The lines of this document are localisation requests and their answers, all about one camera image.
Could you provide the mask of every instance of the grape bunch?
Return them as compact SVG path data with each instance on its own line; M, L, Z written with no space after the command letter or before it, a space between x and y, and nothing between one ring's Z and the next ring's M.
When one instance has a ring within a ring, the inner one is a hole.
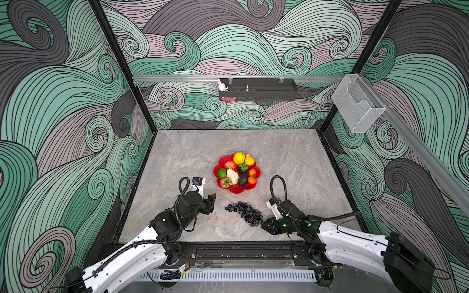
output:
M248 203L238 202L238 204L229 204L225 207L225 210L229 212L237 212L246 223L251 225L251 227L257 227L262 223L262 212L254 209Z

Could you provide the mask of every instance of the white vegetable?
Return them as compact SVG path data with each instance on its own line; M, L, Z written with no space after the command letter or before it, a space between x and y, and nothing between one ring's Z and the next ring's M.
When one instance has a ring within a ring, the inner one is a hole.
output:
M231 180L231 185L238 184L239 175L232 169L227 170L227 177Z

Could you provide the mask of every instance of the black shelf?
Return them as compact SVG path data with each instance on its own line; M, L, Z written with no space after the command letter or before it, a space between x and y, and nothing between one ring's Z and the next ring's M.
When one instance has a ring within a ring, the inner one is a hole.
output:
M293 101L298 89L293 78L221 78L228 91L218 91L218 97L236 98L236 101Z

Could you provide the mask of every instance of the green lime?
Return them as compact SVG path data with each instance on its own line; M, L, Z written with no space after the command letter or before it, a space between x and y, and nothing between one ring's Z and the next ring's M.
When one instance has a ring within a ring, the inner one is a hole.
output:
M220 170L218 170L218 177L220 179L223 179L227 176L227 170L225 168L221 168Z

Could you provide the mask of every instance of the marble table surface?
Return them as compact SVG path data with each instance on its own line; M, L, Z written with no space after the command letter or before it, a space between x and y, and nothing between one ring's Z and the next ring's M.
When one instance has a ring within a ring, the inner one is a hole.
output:
M250 154L262 171L256 188L239 195L218 187L213 175L219 158L236 151ZM158 213L174 205L184 176L205 177L204 196L216 193L217 199L214 212L200 214L195 230L183 232L179 241L288 240L286 234L270 235L260 226L251 227L238 213L225 211L229 203L242 201L262 211L264 220L273 217L266 202L271 197L270 179L276 174L285 179L288 199L306 215L332 217L352 211L314 129L159 131L119 242L131 240ZM279 179L274 193L283 199ZM344 226L359 230L356 220Z

